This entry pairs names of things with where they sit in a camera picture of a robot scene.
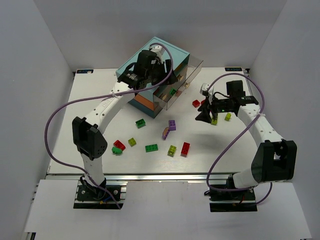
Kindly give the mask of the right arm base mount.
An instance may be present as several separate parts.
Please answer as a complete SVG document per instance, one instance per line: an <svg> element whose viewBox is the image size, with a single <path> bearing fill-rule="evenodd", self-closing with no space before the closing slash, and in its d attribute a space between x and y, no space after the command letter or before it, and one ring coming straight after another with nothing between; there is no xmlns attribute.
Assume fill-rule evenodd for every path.
<svg viewBox="0 0 320 240"><path fill-rule="evenodd" d="M239 189L235 187L233 175L230 174L223 182L210 180L206 177L208 190L204 192L209 197L209 207L212 213L257 212L255 186Z"/></svg>

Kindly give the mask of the green 2x4 lego brick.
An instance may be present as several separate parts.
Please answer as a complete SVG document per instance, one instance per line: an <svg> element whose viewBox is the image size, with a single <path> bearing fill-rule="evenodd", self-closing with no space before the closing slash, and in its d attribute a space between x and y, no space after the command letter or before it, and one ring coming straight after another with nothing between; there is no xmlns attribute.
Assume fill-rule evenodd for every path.
<svg viewBox="0 0 320 240"><path fill-rule="evenodd" d="M145 152L146 153L150 153L150 152L154 152L154 151L158 151L158 145L157 144L150 144L150 145L146 145L145 146Z"/></svg>

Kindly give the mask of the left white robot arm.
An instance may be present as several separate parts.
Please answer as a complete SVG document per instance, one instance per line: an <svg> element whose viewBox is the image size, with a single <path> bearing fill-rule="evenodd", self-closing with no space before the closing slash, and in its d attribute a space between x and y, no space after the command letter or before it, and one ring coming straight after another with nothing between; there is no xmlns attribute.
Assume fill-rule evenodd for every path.
<svg viewBox="0 0 320 240"><path fill-rule="evenodd" d="M73 142L86 171L84 185L106 185L102 156L108 144L103 134L121 108L137 95L138 90L143 90L148 85L170 85L177 81L171 59L163 59L164 52L165 49L160 45L142 50L137 60L130 63L118 76L110 92L111 98L102 100L85 117L75 117L72 121Z"/></svg>

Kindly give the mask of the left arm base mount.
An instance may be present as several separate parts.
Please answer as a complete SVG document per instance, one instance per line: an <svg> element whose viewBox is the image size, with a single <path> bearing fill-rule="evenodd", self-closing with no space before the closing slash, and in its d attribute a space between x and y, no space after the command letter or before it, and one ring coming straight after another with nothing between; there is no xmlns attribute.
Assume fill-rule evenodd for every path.
<svg viewBox="0 0 320 240"><path fill-rule="evenodd" d="M126 198L127 182L104 180L101 187L104 187L110 193L96 186L91 186L84 176L81 176L77 183L73 208L82 210L120 210Z"/></svg>

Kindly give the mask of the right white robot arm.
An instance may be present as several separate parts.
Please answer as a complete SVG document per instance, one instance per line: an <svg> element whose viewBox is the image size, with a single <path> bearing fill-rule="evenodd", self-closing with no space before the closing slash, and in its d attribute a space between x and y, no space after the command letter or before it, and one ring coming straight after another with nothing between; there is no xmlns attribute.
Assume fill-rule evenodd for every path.
<svg viewBox="0 0 320 240"><path fill-rule="evenodd" d="M252 95L246 95L241 80L226 83L227 96L217 99L212 86L204 83L200 94L205 96L199 107L197 121L208 123L219 113L234 113L246 126L257 146L250 168L235 173L226 181L223 192L238 192L266 182L291 180L294 176L297 145L278 134L266 117L262 107Z"/></svg>

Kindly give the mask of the dark green 2x2 lego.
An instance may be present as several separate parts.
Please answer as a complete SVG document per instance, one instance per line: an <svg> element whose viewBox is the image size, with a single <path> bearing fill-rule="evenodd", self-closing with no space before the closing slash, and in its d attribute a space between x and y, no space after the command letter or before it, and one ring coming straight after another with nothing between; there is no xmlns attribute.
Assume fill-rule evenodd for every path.
<svg viewBox="0 0 320 240"><path fill-rule="evenodd" d="M146 125L146 122L145 120L142 118L142 119L139 119L135 122L136 126L138 129L144 127Z"/></svg>

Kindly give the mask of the green rounded lego piece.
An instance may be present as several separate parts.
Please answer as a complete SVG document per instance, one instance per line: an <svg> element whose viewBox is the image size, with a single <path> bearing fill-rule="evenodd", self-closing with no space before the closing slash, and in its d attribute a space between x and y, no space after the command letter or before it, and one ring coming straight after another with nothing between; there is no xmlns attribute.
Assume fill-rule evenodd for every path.
<svg viewBox="0 0 320 240"><path fill-rule="evenodd" d="M118 148L118 147L115 147L115 146L113 146L113 147L111 148L111 151L112 151L112 153L113 153L114 155L121 155L121 154L123 153L123 150L122 150L122 149L120 149L120 148Z"/></svg>

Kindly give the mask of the red curved lego piece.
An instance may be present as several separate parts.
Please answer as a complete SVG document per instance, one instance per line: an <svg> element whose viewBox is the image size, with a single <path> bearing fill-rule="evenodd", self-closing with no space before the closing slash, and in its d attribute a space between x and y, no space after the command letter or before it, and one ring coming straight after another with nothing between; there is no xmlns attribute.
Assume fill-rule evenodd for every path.
<svg viewBox="0 0 320 240"><path fill-rule="evenodd" d="M124 151L126 149L126 146L119 140L116 140L114 143L113 143L113 146L118 148L118 149L121 149L122 151Z"/></svg>

